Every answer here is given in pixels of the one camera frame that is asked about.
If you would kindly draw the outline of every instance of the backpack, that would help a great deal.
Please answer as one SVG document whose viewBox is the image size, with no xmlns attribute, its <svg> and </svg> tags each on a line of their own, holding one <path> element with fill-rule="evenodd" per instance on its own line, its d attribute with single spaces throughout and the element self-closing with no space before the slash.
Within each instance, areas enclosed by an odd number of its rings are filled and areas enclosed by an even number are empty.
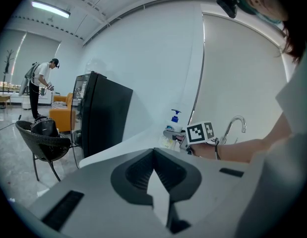
<svg viewBox="0 0 307 238">
<path fill-rule="evenodd" d="M 20 91 L 19 91 L 19 96 L 22 96 L 25 91 L 26 91 L 26 87 L 29 84 L 29 81 L 31 80 L 31 78 L 33 78 L 33 74 L 35 72 L 35 70 L 37 69 L 37 67 L 40 65 L 39 62 L 35 62 L 32 64 L 32 67 L 29 69 L 29 71 L 24 75 L 24 79 L 21 83 L 21 87 L 20 87 Z"/>
</svg>

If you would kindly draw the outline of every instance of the wicker chair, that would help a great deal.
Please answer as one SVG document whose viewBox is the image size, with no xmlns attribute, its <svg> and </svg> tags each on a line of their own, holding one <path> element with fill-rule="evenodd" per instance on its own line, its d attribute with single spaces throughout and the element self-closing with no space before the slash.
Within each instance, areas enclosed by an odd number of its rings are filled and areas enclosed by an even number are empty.
<svg viewBox="0 0 307 238">
<path fill-rule="evenodd" d="M 71 148 L 70 139 L 62 134 L 60 134 L 61 137 L 48 137 L 34 134 L 31 132 L 32 123 L 28 121 L 17 121 L 15 125 L 33 154 L 33 166 L 36 180 L 39 181 L 35 161 L 41 160 L 49 163 L 54 175 L 58 181 L 60 181 L 58 174 L 55 172 L 53 161 L 62 158 L 68 152 L 69 148 Z"/>
</svg>

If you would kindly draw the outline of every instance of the tiled floor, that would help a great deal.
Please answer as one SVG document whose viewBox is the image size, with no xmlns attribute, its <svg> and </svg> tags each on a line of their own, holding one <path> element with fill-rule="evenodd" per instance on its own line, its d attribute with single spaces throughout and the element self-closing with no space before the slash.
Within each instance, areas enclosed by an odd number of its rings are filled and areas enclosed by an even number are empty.
<svg viewBox="0 0 307 238">
<path fill-rule="evenodd" d="M 50 107 L 39 106 L 38 112 L 47 115 L 49 109 Z M 21 111 L 20 106 L 0 109 L 0 129 L 16 122 L 21 112 L 21 120 L 34 121 L 31 110 Z M 82 159 L 82 151 L 78 147 L 74 150 L 79 163 Z M 53 164 L 61 180 L 77 170 L 72 149 Z M 16 202 L 28 207 L 36 200 L 38 193 L 58 182 L 48 163 L 37 160 L 36 165 L 40 181 L 37 181 L 35 177 L 32 153 L 15 125 L 2 129 L 0 131 L 0 185 L 7 198 L 13 198 Z"/>
</svg>

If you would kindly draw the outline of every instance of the black slot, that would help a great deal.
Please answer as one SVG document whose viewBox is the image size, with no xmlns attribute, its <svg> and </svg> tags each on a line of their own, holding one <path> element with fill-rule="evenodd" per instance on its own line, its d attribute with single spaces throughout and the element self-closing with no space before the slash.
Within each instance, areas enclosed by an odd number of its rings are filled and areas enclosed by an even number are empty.
<svg viewBox="0 0 307 238">
<path fill-rule="evenodd" d="M 222 173 L 225 173 L 231 176 L 235 176 L 235 177 L 242 177 L 244 174 L 242 171 L 228 169 L 228 168 L 222 168 L 219 170 L 219 172 L 222 172 Z"/>
<path fill-rule="evenodd" d="M 76 208 L 83 193 L 71 190 L 42 220 L 43 223 L 59 231 L 72 211 Z"/>
</svg>

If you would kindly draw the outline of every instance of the black bag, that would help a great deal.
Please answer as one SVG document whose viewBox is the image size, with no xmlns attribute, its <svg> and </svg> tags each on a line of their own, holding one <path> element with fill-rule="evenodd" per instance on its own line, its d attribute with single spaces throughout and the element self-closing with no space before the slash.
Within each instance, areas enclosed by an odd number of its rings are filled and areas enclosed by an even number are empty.
<svg viewBox="0 0 307 238">
<path fill-rule="evenodd" d="M 31 132 L 48 137 L 59 137 L 55 121 L 47 117 L 36 118 L 31 125 Z"/>
<path fill-rule="evenodd" d="M 34 124 L 31 125 L 31 132 L 48 137 L 60 137 L 60 134 L 56 128 L 55 121 L 48 117 L 38 117 L 34 120 Z M 57 156 L 58 152 L 61 152 L 62 147 L 55 146 L 40 146 L 48 159 L 53 159 Z"/>
</svg>

